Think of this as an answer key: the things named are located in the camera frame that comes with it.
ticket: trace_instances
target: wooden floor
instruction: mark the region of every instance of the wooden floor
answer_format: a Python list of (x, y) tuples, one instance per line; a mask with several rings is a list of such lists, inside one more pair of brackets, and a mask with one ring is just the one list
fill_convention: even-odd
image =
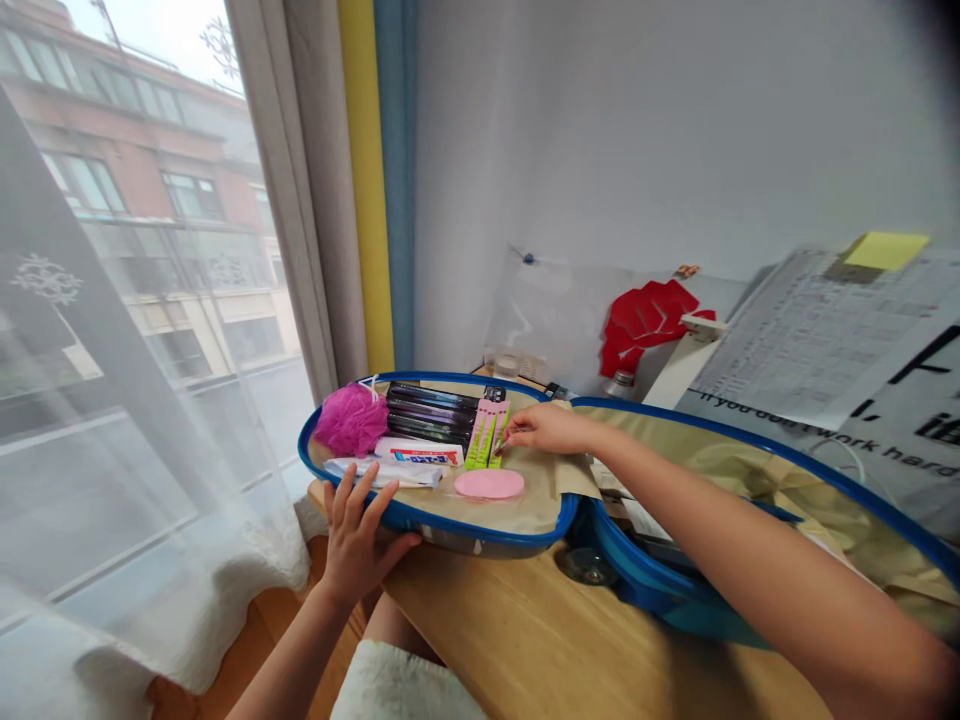
[[(226, 717), (290, 625), (303, 598), (323, 575), (327, 538), (314, 538), (307, 547), (312, 560), (307, 589), (294, 593), (286, 588), (272, 588), (250, 603), (247, 608), (247, 624), (224, 656), (213, 686), (201, 697), (188, 693), (166, 678), (158, 677), (154, 680), (147, 691), (147, 698), (153, 702), (155, 708), (154, 720), (219, 720)], [(320, 687), (310, 707), (310, 720), (325, 720), (330, 717), (333, 703), (340, 692), (340, 685), (365, 627), (366, 616), (358, 605), (350, 616), (320, 681)]]

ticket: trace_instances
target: brick building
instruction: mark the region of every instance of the brick building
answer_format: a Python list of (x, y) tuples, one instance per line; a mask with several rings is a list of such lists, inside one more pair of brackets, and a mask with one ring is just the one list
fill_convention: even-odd
[[(80, 34), (55, 0), (0, 3), (0, 85), (172, 383), (299, 357), (241, 96)], [(43, 362), (99, 375), (79, 343)], [(6, 368), (0, 400), (31, 382)]]

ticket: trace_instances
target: sky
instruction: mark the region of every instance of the sky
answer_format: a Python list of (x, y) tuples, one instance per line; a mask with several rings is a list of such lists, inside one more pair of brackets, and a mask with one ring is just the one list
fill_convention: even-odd
[[(91, 0), (61, 0), (77, 30), (107, 41), (109, 26)], [(171, 62), (184, 75), (207, 84), (213, 80), (243, 91), (239, 79), (228, 77), (200, 39), (211, 20), (226, 22), (223, 0), (104, 0), (117, 36), (125, 45)]]

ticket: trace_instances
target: open suitcase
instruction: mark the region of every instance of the open suitcase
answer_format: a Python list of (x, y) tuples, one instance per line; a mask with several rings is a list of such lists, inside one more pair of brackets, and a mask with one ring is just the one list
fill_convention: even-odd
[[(484, 387), (498, 385), (506, 389), (512, 411), (548, 400), (525, 385), (475, 375), (386, 373), (378, 376), (377, 389), (385, 392), (391, 382), (474, 397)], [(805, 534), (848, 561), (934, 632), (943, 634), (960, 622), (956, 554), (841, 473), (759, 435), (682, 413), (592, 397), (577, 398), (572, 405), (574, 412), (626, 431), (727, 490), (804, 518)], [(321, 410), (305, 423), (298, 449), (318, 477), (337, 483), (322, 469), (329, 454), (312, 439)], [(599, 499), (587, 458), (514, 448), (505, 455), (504, 467), (527, 481), (519, 504), (466, 503), (435, 491), (401, 490), (383, 524), (397, 532), (418, 532), (449, 550), (504, 559), (531, 557), (570, 534), (572, 542), (593, 547), (616, 570), (615, 590), (624, 602), (697, 635), (764, 645), (707, 582), (653, 559), (617, 527)]]

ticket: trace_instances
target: bath pouf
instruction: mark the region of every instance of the bath pouf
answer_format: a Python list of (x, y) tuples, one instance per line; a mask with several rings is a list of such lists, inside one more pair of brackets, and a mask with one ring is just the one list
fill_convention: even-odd
[(313, 437), (337, 457), (366, 457), (387, 434), (387, 399), (360, 383), (350, 383), (323, 401)]

